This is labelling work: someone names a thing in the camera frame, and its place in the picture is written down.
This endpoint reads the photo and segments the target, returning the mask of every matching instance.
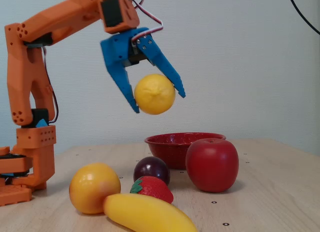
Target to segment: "bowl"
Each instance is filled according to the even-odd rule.
[[[170,169],[186,169],[186,154],[189,146],[203,138],[226,139],[217,133],[168,133],[146,138],[154,157],[162,159]]]

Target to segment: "yellow banana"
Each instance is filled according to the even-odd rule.
[[[105,199],[103,208],[111,220],[136,232],[198,232],[181,210],[148,195],[113,194]]]

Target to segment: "orange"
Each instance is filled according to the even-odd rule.
[[[151,74],[138,82],[134,97],[142,111],[157,115],[171,108],[176,98],[176,91],[166,76]]]
[[[92,163],[79,169],[69,186],[69,197],[73,206],[86,214],[104,211],[104,199],[121,192],[119,177],[104,163]]]

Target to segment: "lemon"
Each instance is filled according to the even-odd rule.
[[[176,98],[176,91],[166,76],[150,74],[138,82],[134,96],[142,111],[157,115],[171,108]]]

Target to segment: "purple plum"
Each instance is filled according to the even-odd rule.
[[[153,176],[161,179],[166,185],[170,183],[170,170],[165,162],[157,157],[146,157],[140,160],[133,173],[133,181],[135,182],[142,176]]]

